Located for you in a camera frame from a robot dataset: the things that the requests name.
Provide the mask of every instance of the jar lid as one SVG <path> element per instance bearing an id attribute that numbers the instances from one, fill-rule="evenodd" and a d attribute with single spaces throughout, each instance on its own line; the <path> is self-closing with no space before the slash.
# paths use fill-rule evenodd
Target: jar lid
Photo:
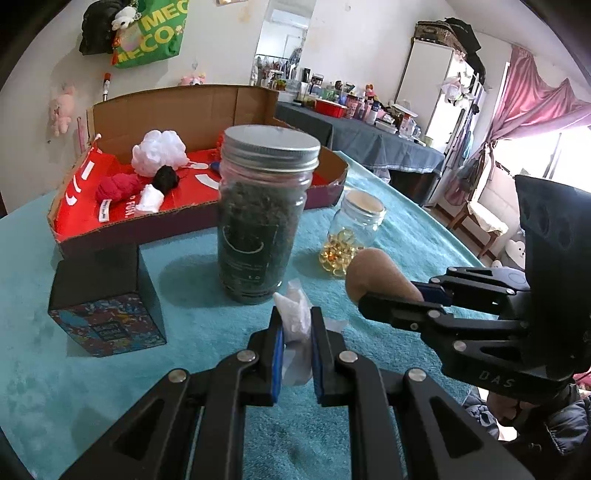
<path id="1" fill-rule="evenodd" d="M 343 206 L 354 207 L 357 213 L 361 213 L 369 218 L 382 221 L 386 216 L 386 207 L 384 204 L 367 192 L 361 190 L 351 190 L 345 195 Z"/>
<path id="2" fill-rule="evenodd" d="M 278 173 L 314 170 L 320 142 L 291 128 L 237 125 L 224 133 L 222 158 L 242 167 Z"/>

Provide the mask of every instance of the black label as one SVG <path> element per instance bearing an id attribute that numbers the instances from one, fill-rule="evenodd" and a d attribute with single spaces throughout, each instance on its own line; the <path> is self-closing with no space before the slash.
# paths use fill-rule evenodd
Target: black label
<path id="1" fill-rule="evenodd" d="M 220 227 L 223 263 L 242 285 L 260 287 L 272 259 L 277 225 L 253 225 L 232 219 Z"/>
<path id="2" fill-rule="evenodd" d="M 120 340 L 122 338 L 129 338 L 128 333 L 123 329 L 119 322 L 111 320 L 110 322 L 101 323 L 99 325 L 91 325 L 95 333 L 101 340 L 108 342 L 110 340 Z"/>

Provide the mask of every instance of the white tissue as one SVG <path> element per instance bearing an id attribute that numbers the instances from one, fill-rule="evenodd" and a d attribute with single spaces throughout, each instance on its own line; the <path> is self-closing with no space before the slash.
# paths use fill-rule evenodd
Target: white tissue
<path id="1" fill-rule="evenodd" d="M 184 167 L 189 162 L 185 150 L 185 144 L 176 132 L 152 130 L 132 150 L 131 166 L 138 175 L 153 177 L 164 165 L 175 170 Z"/>
<path id="2" fill-rule="evenodd" d="M 298 279 L 287 283 L 285 296 L 275 293 L 273 300 L 281 315 L 285 340 L 282 383 L 291 386 L 305 385 L 312 378 L 312 304 Z M 327 330 L 340 333 L 349 322 L 325 318 L 324 324 Z"/>
<path id="3" fill-rule="evenodd" d="M 151 183 L 148 183 L 142 190 L 142 196 L 139 203 L 135 206 L 135 211 L 141 215 L 143 213 L 158 213 L 164 202 L 164 194 L 155 189 Z"/>

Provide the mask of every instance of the mirror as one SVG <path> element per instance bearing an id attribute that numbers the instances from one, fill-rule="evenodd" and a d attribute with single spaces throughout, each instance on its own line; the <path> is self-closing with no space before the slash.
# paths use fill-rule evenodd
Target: mirror
<path id="1" fill-rule="evenodd" d="M 294 80 L 316 0 L 269 0 L 254 58 L 251 84 Z"/>

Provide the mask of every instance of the turquoise tablecloth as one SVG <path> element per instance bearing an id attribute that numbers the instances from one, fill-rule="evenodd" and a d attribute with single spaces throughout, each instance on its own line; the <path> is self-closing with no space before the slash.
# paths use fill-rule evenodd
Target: turquoise tablecloth
<path id="1" fill-rule="evenodd" d="M 426 281 L 450 265 L 480 266 L 428 214 L 348 161 L 347 185 L 373 193 L 388 208 L 377 246 L 390 253 L 410 279 Z M 0 220 L 0 426 L 40 480 L 56 480 L 172 368 L 209 369 L 245 346 L 252 332 L 267 326 L 272 307 L 271 302 L 241 306 L 224 295 L 217 280 L 212 229 L 144 245 L 142 255 L 161 299 L 168 344 L 92 358 L 47 315 L 60 260 L 45 219 L 50 200 L 41 197 Z M 350 321 L 344 335 L 351 349 L 394 371 L 420 366 L 462 399 L 467 386 L 442 376 L 438 358 L 418 334 L 364 320 L 347 299 L 343 281 L 320 268 L 318 248 L 334 213 L 304 213 L 285 279 L 299 277 L 326 316 Z M 284 388 L 273 408 L 250 408 L 243 477 L 350 478 L 346 409 L 320 408 L 311 382 Z"/>

